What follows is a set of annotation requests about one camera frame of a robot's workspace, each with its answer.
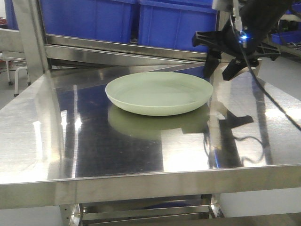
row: stainless steel table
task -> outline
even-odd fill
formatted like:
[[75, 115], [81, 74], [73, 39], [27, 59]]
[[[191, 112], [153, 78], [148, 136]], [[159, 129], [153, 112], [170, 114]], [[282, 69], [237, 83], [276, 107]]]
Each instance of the stainless steel table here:
[[[0, 111], [0, 209], [300, 187], [301, 133], [248, 73], [222, 81], [217, 69], [208, 105], [178, 116], [127, 113], [104, 92], [129, 73], [202, 76], [201, 69], [64, 69], [40, 77]], [[301, 123], [301, 102], [264, 86]]]

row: blue plastic bin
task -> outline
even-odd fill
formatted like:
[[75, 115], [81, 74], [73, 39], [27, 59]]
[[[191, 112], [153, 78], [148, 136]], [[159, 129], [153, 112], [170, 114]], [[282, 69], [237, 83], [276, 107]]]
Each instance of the blue plastic bin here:
[[[11, 0], [8, 27], [17, 29]], [[47, 33], [84, 39], [130, 42], [136, 0], [40, 0]]]
[[216, 11], [200, 5], [140, 1], [138, 44], [206, 52], [205, 46], [192, 46], [196, 31], [215, 30]]
[[186, 6], [201, 6], [205, 8], [211, 8], [213, 2], [213, 0], [152, 0], [152, 1], [186, 5]]
[[[301, 42], [301, 31], [282, 32], [280, 35], [286, 41], [286, 43]], [[272, 42], [280, 45], [283, 44], [278, 33], [272, 34]]]
[[18, 24], [12, 0], [4, 0], [4, 4], [8, 28], [12, 30], [18, 30]]
[[292, 5], [293, 10], [296, 12], [301, 12], [301, 3], [296, 3]]

